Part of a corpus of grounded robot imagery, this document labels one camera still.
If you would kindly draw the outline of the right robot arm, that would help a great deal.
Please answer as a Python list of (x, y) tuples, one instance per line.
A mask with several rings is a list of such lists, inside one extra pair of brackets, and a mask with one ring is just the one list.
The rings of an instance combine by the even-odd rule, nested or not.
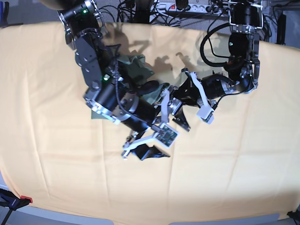
[(130, 128), (122, 157), (168, 157), (165, 149), (178, 136), (169, 126), (169, 115), (181, 106), (173, 97), (176, 87), (133, 78), (133, 60), (125, 62), (119, 44), (103, 42), (105, 23), (95, 1), (44, 0), (43, 5), (56, 10), (63, 23), (66, 43), (75, 51), (88, 87), (83, 97), (92, 115)]

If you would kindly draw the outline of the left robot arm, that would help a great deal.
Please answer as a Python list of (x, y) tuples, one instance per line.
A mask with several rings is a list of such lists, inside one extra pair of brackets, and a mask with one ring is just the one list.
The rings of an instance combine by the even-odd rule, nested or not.
[[(197, 116), (210, 124), (213, 113), (223, 98), (250, 93), (258, 86), (260, 35), (257, 30), (263, 27), (262, 5), (253, 0), (230, 0), (226, 12), (229, 21), (207, 30), (199, 52), (206, 65), (223, 68), (228, 75), (213, 73), (199, 79), (195, 72), (184, 68), (182, 73), (187, 78), (172, 93), (174, 101), (180, 101), (180, 106), (173, 112), (173, 121), (186, 131), (190, 130), (190, 126), (182, 109), (184, 105), (198, 107)], [(214, 33), (227, 27), (232, 30), (228, 40), (230, 55), (225, 57), (225, 62), (212, 62), (205, 56), (204, 46)]]

